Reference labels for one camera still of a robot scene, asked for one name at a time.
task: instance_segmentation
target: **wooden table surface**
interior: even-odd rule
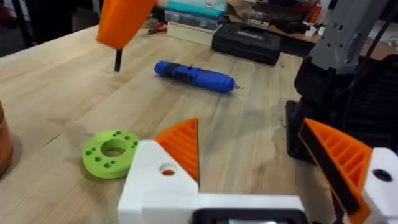
[[[208,46],[141,30],[124,49],[95,41],[97,27],[0,58],[0,99],[14,160],[0,178],[0,223],[117,223],[124,179],[84,170],[85,141],[108,129],[153,139],[198,117],[202,192],[299,194],[311,220],[333,209],[313,166],[286,153],[285,103],[297,100],[302,58],[275,67],[212,52]],[[220,95],[159,78],[159,60],[227,73],[242,86]]]

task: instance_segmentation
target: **hole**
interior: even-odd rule
[[[172,164],[163,164],[159,169],[160,173],[165,176],[174,175],[177,171],[177,168]]]
[[[122,155],[125,151],[125,148],[127,148],[127,145],[124,141],[112,139],[105,142],[101,146],[101,152],[105,156],[116,157]]]
[[[390,173],[382,169],[375,169],[372,171],[373,175],[384,182],[391,182],[392,177]]]

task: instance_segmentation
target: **green ring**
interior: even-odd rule
[[[128,131],[104,131],[89,139],[83,146],[83,164],[86,170],[96,177],[124,177],[129,172],[138,142],[138,136]],[[114,157],[103,154],[114,148],[122,149],[124,152]]]

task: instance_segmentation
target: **orange ribbed piece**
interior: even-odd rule
[[[305,118],[304,125],[316,136],[358,201],[359,209],[348,215],[350,222],[362,224],[370,214],[361,192],[368,173],[372,149],[361,141],[317,121]]]
[[[198,181],[198,119],[182,121],[155,138],[180,166]]]

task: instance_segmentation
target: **black case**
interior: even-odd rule
[[[275,65],[280,50],[280,37],[246,30],[243,26],[224,24],[213,36],[211,48],[226,54]]]

